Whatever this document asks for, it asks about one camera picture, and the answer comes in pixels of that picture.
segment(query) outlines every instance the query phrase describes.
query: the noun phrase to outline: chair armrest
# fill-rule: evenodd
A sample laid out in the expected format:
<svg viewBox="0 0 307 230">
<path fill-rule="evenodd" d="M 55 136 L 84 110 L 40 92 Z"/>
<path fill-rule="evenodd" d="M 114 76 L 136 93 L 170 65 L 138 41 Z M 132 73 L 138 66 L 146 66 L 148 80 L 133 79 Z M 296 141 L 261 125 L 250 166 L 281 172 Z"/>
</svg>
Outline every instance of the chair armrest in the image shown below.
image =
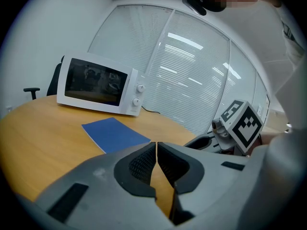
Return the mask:
<svg viewBox="0 0 307 230">
<path fill-rule="evenodd" d="M 32 100 L 35 100 L 36 99 L 36 94 L 35 92 L 36 91 L 39 91 L 40 88 L 25 88 L 24 89 L 24 92 L 31 92 L 31 95 L 32 95 Z"/>
</svg>

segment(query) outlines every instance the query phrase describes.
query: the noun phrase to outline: person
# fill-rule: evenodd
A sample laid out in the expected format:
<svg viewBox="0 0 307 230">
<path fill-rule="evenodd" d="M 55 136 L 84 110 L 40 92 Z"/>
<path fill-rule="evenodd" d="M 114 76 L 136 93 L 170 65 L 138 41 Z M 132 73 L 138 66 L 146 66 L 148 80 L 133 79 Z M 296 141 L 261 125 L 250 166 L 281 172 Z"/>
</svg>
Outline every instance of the person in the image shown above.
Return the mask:
<svg viewBox="0 0 307 230">
<path fill-rule="evenodd" d="M 213 12 L 221 12 L 227 7 L 245 7 L 254 4 L 260 0 L 198 0 L 201 2 L 202 6 Z M 288 81 L 282 86 L 276 93 L 276 97 L 281 103 L 285 110 L 285 113 L 290 121 L 295 123 L 292 124 L 294 128 L 306 128 L 307 120 L 304 115 L 304 110 L 297 110 L 297 103 L 307 103 L 306 93 L 304 89 L 307 87 L 304 80 L 304 76 L 307 76 L 306 71 L 306 55 L 305 51 L 307 49 L 306 38 L 301 32 L 299 26 L 296 24 L 294 17 L 282 3 L 281 0 L 262 0 L 269 3 L 271 6 L 275 7 L 280 15 L 281 23 L 283 25 L 283 38 L 286 46 L 286 55 L 292 63 L 294 73 L 293 76 L 288 79 Z M 287 96 L 285 93 L 290 89 L 292 91 L 291 96 Z M 272 133 L 261 133 L 261 139 L 257 139 L 252 145 L 253 148 L 258 145 L 269 144 L 270 141 L 276 137 L 278 134 Z"/>
</svg>

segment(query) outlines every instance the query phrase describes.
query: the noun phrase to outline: white wall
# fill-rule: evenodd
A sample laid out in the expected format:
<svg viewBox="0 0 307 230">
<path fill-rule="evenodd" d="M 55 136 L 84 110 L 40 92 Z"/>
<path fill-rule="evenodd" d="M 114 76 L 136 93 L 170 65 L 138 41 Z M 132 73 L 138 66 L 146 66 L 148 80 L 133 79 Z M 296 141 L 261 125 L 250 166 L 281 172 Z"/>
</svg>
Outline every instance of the white wall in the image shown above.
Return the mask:
<svg viewBox="0 0 307 230">
<path fill-rule="evenodd" d="M 238 47 L 247 55 L 247 57 L 252 62 L 257 72 L 261 76 L 261 79 L 268 91 L 269 98 L 272 98 L 273 96 L 272 86 L 271 86 L 269 78 L 266 74 L 264 66 L 261 63 L 259 57 L 255 54 L 255 52 L 252 50 L 250 45 L 244 40 L 244 38 L 242 38 L 235 30 L 233 30 L 225 22 L 219 19 L 215 15 L 216 13 L 207 11 L 206 16 L 196 15 L 192 12 L 191 9 L 185 6 L 181 0 L 117 0 L 113 3 L 112 6 L 123 5 L 123 4 L 151 4 L 151 5 L 168 7 L 168 8 L 174 8 L 174 9 L 183 11 L 185 13 L 189 13 L 194 16 L 197 16 L 201 20 L 217 28 L 222 33 L 224 33 L 226 36 L 228 36 L 233 42 L 235 42 L 238 45 Z"/>
<path fill-rule="evenodd" d="M 23 88 L 46 96 L 67 50 L 87 52 L 112 0 L 30 0 L 15 19 L 0 57 L 0 111 L 30 101 Z"/>
</svg>

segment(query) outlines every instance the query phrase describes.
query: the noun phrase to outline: microwave knob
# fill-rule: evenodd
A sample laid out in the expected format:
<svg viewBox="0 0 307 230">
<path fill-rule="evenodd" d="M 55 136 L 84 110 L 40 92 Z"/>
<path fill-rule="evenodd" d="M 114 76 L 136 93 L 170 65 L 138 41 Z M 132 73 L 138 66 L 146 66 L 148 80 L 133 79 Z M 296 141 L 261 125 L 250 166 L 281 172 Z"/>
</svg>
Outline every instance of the microwave knob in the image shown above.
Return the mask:
<svg viewBox="0 0 307 230">
<path fill-rule="evenodd" d="M 138 106 L 138 105 L 140 105 L 140 99 L 139 98 L 134 98 L 133 100 L 132 100 L 132 104 L 133 105 L 135 105 L 135 106 Z"/>
<path fill-rule="evenodd" d="M 136 90 L 140 93 L 144 92 L 145 91 L 145 86 L 144 85 L 141 85 L 139 84 L 137 87 L 136 87 Z"/>
</svg>

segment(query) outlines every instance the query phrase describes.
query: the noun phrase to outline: ceiling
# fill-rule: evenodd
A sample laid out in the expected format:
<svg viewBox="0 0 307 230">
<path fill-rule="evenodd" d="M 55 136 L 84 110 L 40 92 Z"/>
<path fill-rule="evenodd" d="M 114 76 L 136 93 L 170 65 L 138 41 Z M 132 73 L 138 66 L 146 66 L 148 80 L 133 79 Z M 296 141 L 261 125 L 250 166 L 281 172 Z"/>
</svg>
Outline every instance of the ceiling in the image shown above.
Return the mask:
<svg viewBox="0 0 307 230">
<path fill-rule="evenodd" d="M 235 30 L 254 50 L 275 93 L 293 71 L 285 55 L 283 27 L 276 9 L 260 1 L 246 8 L 226 8 L 214 15 Z M 276 98 L 272 98 L 271 108 L 283 111 Z"/>
</svg>

